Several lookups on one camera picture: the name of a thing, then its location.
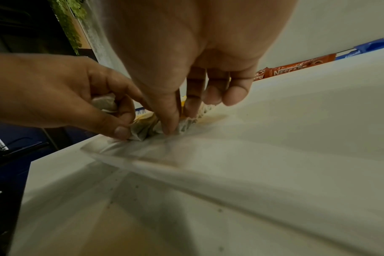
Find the transparent plastic sheet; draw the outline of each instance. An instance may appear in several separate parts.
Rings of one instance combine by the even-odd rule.
[[[241,211],[384,255],[384,49],[255,82],[182,135],[83,147]]]

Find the crumpled wrapper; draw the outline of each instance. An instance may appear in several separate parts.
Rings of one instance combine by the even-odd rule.
[[[92,105],[104,112],[107,113],[115,113],[117,112],[117,105],[115,103],[115,94],[110,93],[102,96],[97,96],[92,99]],[[198,119],[202,118],[202,116],[210,111],[214,105],[206,105],[202,103],[200,105],[199,111],[195,118],[189,118],[185,116],[181,116],[181,119],[178,124],[178,128],[176,130],[177,134],[182,134],[187,131],[191,125],[196,123]],[[156,134],[163,134],[161,122],[155,113],[149,112],[139,116],[133,124],[130,126],[131,137],[129,140],[138,140],[143,141],[150,136],[154,136]]]

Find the person's left hand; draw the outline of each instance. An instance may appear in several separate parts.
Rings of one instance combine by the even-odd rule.
[[[111,92],[117,116],[90,104],[93,96]],[[42,128],[71,125],[125,140],[135,118],[132,99],[146,106],[129,78],[90,58],[0,54],[0,121]]]

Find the hanging plant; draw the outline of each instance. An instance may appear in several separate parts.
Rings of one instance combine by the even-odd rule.
[[[60,23],[65,36],[78,55],[78,48],[81,47],[81,40],[75,29],[70,12],[78,19],[84,19],[87,12],[82,8],[83,0],[49,0],[50,6]]]

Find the white table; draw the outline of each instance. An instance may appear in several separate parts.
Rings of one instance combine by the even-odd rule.
[[[357,255],[96,162],[87,142],[32,163],[10,255]]]

